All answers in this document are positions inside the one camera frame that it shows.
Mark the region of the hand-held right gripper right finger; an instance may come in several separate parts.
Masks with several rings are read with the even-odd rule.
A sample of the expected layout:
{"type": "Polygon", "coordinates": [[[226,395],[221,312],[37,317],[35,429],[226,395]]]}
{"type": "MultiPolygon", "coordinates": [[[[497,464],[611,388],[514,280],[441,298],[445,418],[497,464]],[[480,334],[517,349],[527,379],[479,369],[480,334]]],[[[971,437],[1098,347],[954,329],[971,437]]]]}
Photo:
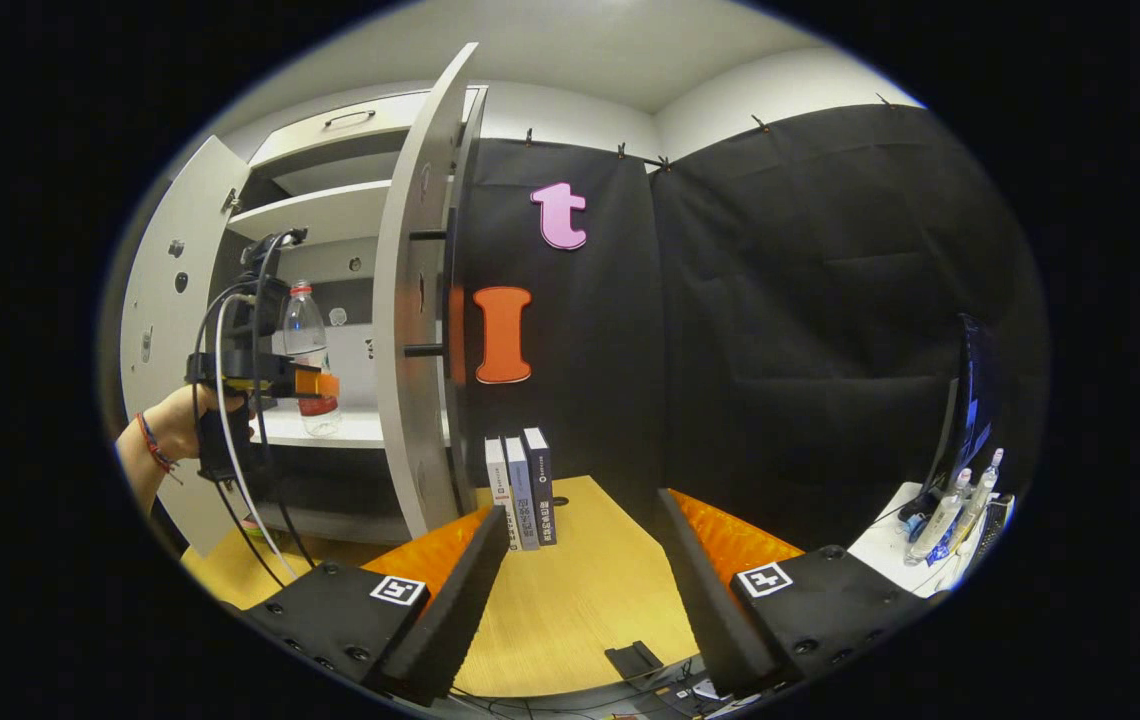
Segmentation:
{"type": "Polygon", "coordinates": [[[654,532],[720,694],[817,682],[940,605],[850,550],[804,553],[717,507],[662,488],[654,532]]]}

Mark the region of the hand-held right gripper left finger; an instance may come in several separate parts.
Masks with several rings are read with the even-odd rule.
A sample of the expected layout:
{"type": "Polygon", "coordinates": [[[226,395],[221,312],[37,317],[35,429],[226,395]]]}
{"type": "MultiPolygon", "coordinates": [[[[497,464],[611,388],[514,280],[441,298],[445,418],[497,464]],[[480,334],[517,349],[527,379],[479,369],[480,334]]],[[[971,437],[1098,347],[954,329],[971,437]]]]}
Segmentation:
{"type": "Polygon", "coordinates": [[[323,562],[242,620],[364,692],[427,706],[451,692],[507,553],[506,512],[480,507],[361,566],[323,562]]]}

